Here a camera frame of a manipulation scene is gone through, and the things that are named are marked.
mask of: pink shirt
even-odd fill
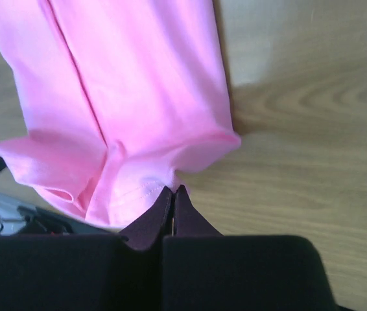
[[[0,0],[0,51],[28,130],[0,156],[79,220],[124,227],[240,145],[210,0]]]

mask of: pink t-shirt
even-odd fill
[[[0,51],[28,130],[0,156],[79,220],[124,227],[240,145],[211,0],[0,0]]]

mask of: wooden table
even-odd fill
[[[367,1],[216,8],[243,146],[184,176],[193,203],[226,234],[306,236],[338,302],[367,311]],[[24,133],[0,57],[0,139]],[[0,176],[1,191],[44,204],[10,179]]]

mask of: wooden surface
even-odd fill
[[[184,176],[193,203],[226,234],[306,236],[337,301],[367,311],[367,1],[216,5],[243,146]],[[0,57],[0,139],[24,132]],[[0,190],[44,204],[10,179]]]

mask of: pink fabric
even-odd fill
[[[124,227],[240,145],[210,0],[0,0],[0,51],[28,129],[0,156],[77,219]]]

